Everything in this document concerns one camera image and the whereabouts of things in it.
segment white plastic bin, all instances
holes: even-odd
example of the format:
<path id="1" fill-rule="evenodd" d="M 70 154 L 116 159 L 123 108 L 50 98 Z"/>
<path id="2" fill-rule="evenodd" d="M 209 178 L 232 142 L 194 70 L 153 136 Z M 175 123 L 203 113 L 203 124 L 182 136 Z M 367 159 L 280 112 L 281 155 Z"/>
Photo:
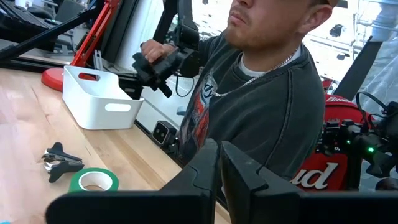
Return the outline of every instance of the white plastic bin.
<path id="1" fill-rule="evenodd" d="M 96 75 L 97 80 L 80 74 Z M 63 69 L 62 99 L 79 126 L 89 130 L 131 128 L 144 101 L 120 89 L 117 75 L 74 66 Z"/>

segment hand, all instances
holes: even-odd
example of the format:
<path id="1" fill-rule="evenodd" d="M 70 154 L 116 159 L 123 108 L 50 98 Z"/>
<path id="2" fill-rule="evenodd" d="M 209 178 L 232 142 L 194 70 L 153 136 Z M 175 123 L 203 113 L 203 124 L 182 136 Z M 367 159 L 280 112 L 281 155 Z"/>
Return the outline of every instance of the hand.
<path id="1" fill-rule="evenodd" d="M 167 56 L 173 50 L 173 46 L 161 44 L 152 39 L 141 44 L 141 52 L 149 63 L 154 63 L 157 59 Z"/>

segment wooden workbench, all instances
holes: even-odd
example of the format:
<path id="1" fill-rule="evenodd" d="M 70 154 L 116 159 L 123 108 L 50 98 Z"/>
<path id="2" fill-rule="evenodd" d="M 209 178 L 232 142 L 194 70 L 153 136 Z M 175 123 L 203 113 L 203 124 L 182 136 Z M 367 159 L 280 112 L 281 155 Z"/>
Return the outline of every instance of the wooden workbench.
<path id="1" fill-rule="evenodd" d="M 62 94 L 41 84 L 39 74 L 0 69 L 0 223 L 45 223 L 47 205 L 67 193 L 73 174 L 50 184 L 41 160 L 56 141 L 85 167 L 114 172 L 121 190 L 159 189 L 180 171 L 137 127 L 81 129 Z M 216 223 L 229 223 L 219 205 Z"/>

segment dark gray sweatshirt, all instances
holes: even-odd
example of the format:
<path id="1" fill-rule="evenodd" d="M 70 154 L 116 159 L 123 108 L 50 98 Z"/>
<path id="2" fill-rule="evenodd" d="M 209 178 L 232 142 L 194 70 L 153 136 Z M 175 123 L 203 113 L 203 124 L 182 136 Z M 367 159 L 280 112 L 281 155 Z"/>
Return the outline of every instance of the dark gray sweatshirt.
<path id="1" fill-rule="evenodd" d="M 256 81 L 239 69 L 242 52 L 221 34 L 199 45 L 204 68 L 180 128 L 179 159 L 187 163 L 206 138 L 229 141 L 286 179 L 317 143 L 325 96 L 308 49 Z M 213 96 L 217 93 L 226 96 Z"/>

